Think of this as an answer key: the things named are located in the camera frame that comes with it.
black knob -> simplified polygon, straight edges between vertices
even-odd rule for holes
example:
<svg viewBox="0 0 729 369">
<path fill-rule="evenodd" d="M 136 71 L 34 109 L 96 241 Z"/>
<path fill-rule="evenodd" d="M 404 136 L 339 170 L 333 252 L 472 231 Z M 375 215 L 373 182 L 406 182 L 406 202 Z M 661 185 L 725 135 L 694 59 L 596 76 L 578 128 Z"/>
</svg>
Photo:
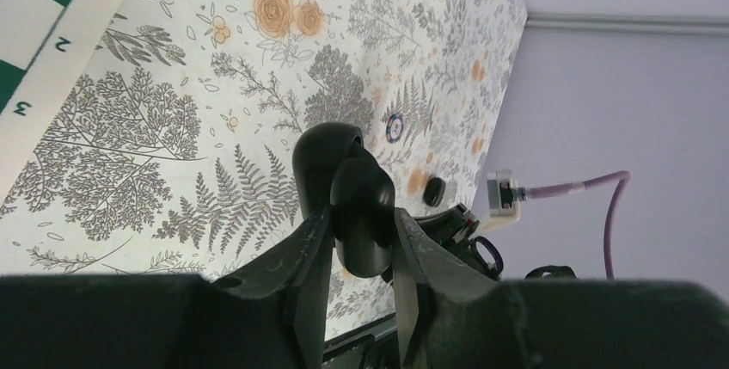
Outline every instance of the black knob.
<svg viewBox="0 0 729 369">
<path fill-rule="evenodd" d="M 339 122 L 313 126 L 298 139 L 292 166 L 304 218 L 328 204 L 334 173 L 342 161 L 352 156 L 353 145 L 361 148 L 361 144 L 362 131 Z"/>
<path fill-rule="evenodd" d="M 389 175 L 371 156 L 347 158 L 334 175 L 330 201 L 341 264 L 361 278 L 384 272 L 395 236 L 395 185 Z"/>
</svg>

floral patterned surface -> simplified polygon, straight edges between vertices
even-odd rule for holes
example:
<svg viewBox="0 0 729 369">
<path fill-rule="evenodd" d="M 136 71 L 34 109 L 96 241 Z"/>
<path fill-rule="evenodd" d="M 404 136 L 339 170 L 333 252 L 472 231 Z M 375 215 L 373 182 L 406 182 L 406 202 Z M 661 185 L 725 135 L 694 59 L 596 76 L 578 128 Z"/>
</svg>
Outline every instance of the floral patterned surface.
<svg viewBox="0 0 729 369">
<path fill-rule="evenodd" d="M 525 19 L 522 0 L 125 0 L 0 207 L 0 267 L 215 279 L 301 221 L 291 147 L 324 121 L 362 128 L 413 215 L 430 175 L 440 209 L 468 204 Z M 334 262 L 328 337 L 393 308 Z"/>
</svg>

black strap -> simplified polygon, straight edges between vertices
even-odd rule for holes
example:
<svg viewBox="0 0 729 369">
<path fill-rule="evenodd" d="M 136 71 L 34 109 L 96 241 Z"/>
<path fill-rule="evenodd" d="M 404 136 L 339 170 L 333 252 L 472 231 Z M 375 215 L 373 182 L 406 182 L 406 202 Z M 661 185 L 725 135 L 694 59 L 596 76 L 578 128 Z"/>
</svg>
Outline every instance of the black strap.
<svg viewBox="0 0 729 369">
<path fill-rule="evenodd" d="M 535 268 L 526 275 L 526 279 L 541 279 L 546 277 L 568 277 L 577 279 L 574 270 L 569 266 L 542 266 Z"/>
</svg>

round sticker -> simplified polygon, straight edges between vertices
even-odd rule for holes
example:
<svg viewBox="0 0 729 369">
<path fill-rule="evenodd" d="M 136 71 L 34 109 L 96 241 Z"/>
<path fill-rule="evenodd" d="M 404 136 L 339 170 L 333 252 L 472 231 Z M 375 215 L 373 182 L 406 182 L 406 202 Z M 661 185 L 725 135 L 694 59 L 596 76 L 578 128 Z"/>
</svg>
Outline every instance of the round sticker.
<svg viewBox="0 0 729 369">
<path fill-rule="evenodd" d="M 402 120 L 402 117 L 399 114 L 390 115 L 388 118 L 387 129 L 385 130 L 388 142 L 396 143 L 400 140 L 400 136 L 402 136 L 404 131 L 405 121 Z"/>
</svg>

metal connector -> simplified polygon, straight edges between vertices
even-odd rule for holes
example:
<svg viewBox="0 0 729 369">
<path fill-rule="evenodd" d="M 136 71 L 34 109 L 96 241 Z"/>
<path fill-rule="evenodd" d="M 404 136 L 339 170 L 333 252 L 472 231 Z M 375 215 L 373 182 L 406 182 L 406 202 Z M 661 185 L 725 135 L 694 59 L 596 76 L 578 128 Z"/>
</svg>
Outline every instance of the metal connector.
<svg viewBox="0 0 729 369">
<path fill-rule="evenodd" d="M 487 173 L 488 208 L 491 217 L 514 217 L 519 201 L 526 200 L 526 190 L 517 187 L 510 170 Z"/>
</svg>

